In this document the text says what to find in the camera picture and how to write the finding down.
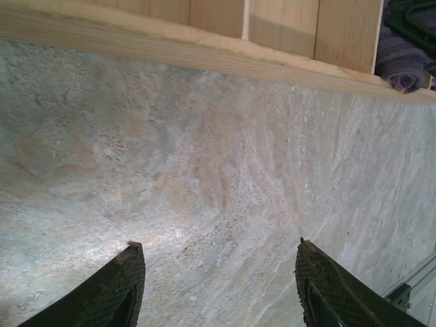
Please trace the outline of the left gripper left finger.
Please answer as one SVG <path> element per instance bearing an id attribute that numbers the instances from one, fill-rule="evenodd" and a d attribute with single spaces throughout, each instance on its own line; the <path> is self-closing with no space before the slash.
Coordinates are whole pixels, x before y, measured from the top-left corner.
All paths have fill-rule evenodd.
<path id="1" fill-rule="evenodd" d="M 87 280 L 21 326 L 137 326 L 145 277 L 142 244 L 130 241 Z"/>

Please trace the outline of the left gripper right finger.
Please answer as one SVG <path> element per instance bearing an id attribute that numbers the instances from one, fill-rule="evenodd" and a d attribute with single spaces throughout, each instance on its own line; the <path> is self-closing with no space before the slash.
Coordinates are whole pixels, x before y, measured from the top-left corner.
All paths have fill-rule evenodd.
<path id="1" fill-rule="evenodd" d="M 310 240 L 300 239 L 297 293 L 307 326 L 423 326 L 382 298 Z"/>

